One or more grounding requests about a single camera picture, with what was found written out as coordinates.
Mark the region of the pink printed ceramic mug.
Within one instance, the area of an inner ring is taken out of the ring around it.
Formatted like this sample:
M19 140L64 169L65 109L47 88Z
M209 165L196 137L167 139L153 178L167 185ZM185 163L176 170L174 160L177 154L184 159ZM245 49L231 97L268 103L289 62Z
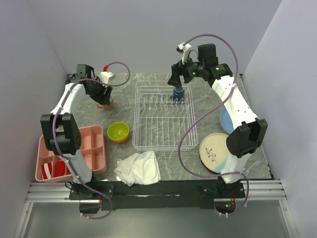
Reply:
M99 109L106 109L106 110L112 110L112 109L114 109L113 96L110 95L109 103L108 103L108 104L105 104L105 105L97 104L97 108L99 108Z

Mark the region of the dark blue ceramic mug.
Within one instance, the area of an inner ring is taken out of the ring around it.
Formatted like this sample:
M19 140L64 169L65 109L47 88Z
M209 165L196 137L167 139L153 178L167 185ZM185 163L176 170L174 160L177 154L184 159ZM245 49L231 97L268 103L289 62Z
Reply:
M184 89L183 87L175 87L173 89L173 94L170 96L172 102L180 103L184 101Z

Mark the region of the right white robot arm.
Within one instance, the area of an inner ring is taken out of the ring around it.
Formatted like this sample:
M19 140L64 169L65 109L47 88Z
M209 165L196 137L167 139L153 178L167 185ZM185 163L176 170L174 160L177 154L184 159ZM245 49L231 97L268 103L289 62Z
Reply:
M202 78L226 108L233 124L233 132L226 139L229 154L221 171L223 181L217 185L217 192L221 197L229 197L234 192L233 183L241 178L246 162L262 145L267 121L260 119L249 107L229 66L218 62L214 44L199 45L197 61L190 58L191 50L192 47L188 43L177 46L182 59L172 65L168 84L180 88L181 78L184 83L190 83L195 77Z

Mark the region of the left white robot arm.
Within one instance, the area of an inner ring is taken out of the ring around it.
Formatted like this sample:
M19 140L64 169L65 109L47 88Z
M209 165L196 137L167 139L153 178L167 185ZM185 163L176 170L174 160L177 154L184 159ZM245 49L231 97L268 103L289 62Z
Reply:
M98 196L95 175L81 152L88 140L82 137L74 113L86 95L102 106L111 104L113 87L109 81L114 77L107 66L95 75L93 67L87 64L77 65L77 72L67 77L58 104L40 118L45 147L54 156L51 164L41 164L43 180L55 180L70 173L73 183L87 199Z

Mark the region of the yellow-green bowl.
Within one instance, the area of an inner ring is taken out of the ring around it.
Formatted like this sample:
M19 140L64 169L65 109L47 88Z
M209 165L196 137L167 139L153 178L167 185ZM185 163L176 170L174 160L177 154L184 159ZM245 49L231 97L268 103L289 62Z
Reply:
M130 133L130 128L124 122L115 122L111 124L107 129L107 135L110 133L121 133L121 134Z

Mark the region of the pink compartment tray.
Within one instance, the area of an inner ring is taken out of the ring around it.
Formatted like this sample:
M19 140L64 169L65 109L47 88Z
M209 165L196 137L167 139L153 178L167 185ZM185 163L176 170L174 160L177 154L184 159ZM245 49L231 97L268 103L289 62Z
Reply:
M100 125L82 127L79 129L81 133L81 147L83 158L87 166L95 173L102 174L107 170L106 152L105 152L105 138L103 129ZM35 169L35 179L38 182L62 182L72 179L72 175L55 177L54 166L57 161L62 159L55 155L52 151L47 150L44 142L44 137L39 139L37 164ZM47 180L42 179L41 165L44 163L53 163L52 177Z

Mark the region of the light blue plate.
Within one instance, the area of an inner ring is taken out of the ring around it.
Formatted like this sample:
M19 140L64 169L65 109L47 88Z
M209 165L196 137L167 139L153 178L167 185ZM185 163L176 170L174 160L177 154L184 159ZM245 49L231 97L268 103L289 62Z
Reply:
M230 134L233 132L233 123L231 120L231 117L226 110L226 108L223 108L220 114L220 124L222 128L226 131L226 133Z

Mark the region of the white cloth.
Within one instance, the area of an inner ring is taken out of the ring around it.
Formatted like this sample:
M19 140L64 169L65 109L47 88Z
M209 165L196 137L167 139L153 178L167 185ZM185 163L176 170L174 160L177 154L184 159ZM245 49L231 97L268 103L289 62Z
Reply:
M159 164L154 151L135 153L124 160L115 161L114 172L127 186L151 185L161 180Z

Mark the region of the red item in tray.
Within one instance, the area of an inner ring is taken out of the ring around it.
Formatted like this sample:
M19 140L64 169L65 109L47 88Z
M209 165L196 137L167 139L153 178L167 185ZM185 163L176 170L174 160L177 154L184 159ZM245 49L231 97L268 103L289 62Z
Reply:
M64 161L57 161L54 166L54 176L55 177L62 177L71 175L70 170L66 166Z

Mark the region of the beige blue leaf plate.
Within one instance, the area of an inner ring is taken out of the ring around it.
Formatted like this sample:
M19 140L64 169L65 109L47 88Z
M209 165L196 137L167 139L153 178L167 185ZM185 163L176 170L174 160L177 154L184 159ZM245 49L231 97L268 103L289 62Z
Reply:
M223 133L212 133L206 136L200 143L200 159L226 163L229 154L226 146L227 137L228 135Z

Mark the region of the red white striped item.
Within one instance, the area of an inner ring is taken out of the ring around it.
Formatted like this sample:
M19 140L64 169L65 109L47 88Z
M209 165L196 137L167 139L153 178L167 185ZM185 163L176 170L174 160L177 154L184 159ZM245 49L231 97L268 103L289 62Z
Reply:
M48 162L41 165L41 171L42 171L42 179L47 180L52 177L53 173L53 163Z

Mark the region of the black base beam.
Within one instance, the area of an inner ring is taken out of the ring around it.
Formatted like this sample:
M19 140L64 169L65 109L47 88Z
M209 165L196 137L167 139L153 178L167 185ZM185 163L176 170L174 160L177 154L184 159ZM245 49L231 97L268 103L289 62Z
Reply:
M151 185L127 186L121 181L96 181L92 191L70 187L69 200L80 202L80 212L96 214L98 211L141 208L186 208L214 209L215 204L224 203L223 214L232 214L227 203L239 202L245 206L248 200L274 200L284 197L277 180L239 180L226 184L222 178L201 180L162 180Z

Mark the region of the aluminium rail frame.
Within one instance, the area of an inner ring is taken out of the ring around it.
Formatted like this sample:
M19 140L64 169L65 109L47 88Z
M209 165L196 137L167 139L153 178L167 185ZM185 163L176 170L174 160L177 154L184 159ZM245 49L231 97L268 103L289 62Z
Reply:
M99 191L114 203L114 209L134 208L181 208L199 207L212 209L224 201L269 201L277 200L282 216L292 238L298 232L289 211L286 194L279 180L242 180L235 185L221 188L216 180L170 180L152 185L126 186L121 181L100 181ZM98 195L82 195L74 186L63 183L32 183L29 187L15 237L24 237L33 205L36 203L75 202L81 205L97 204L103 209L110 205Z

